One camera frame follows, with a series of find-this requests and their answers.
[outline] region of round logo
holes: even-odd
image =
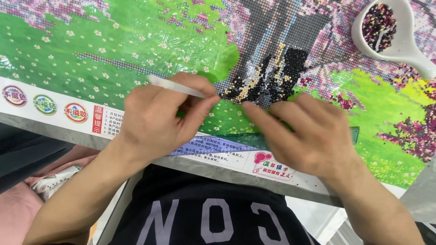
[[[88,118],[86,109],[78,103],[69,103],[64,108],[64,113],[71,121],[82,123]]]
[[[7,102],[14,106],[24,106],[27,102],[27,96],[23,90],[14,85],[4,87],[2,95]]]
[[[33,105],[35,106],[36,110],[48,116],[53,115],[58,109],[55,101],[47,95],[35,96],[33,98]]]

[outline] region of diamond painting canvas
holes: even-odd
[[[347,110],[372,173],[407,189],[436,151],[436,81],[355,48],[352,21],[369,3],[0,0],[0,76],[123,110],[147,74],[203,75],[222,98],[199,129],[212,135],[257,131],[243,101],[308,93]],[[416,43],[436,62],[436,6],[410,4]]]

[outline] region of red icon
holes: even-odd
[[[265,160],[271,159],[273,156],[271,154],[265,154],[263,152],[258,152],[256,155],[254,155],[254,163],[258,164]]]

